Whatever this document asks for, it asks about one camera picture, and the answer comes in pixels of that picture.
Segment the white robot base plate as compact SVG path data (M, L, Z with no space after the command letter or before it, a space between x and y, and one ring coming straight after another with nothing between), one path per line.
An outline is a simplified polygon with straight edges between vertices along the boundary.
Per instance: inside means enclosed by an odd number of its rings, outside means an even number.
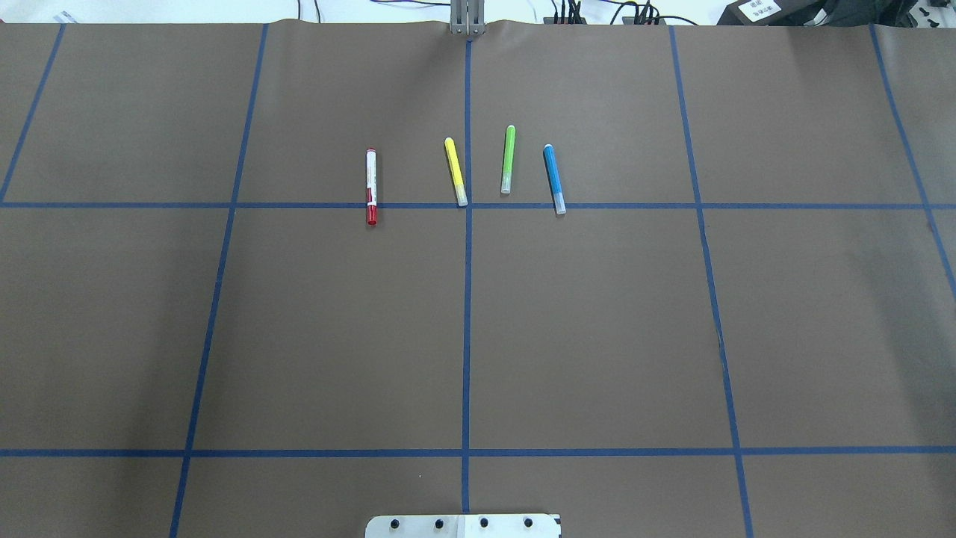
M365 537L561 537L559 515L492 513L382 515L371 518Z

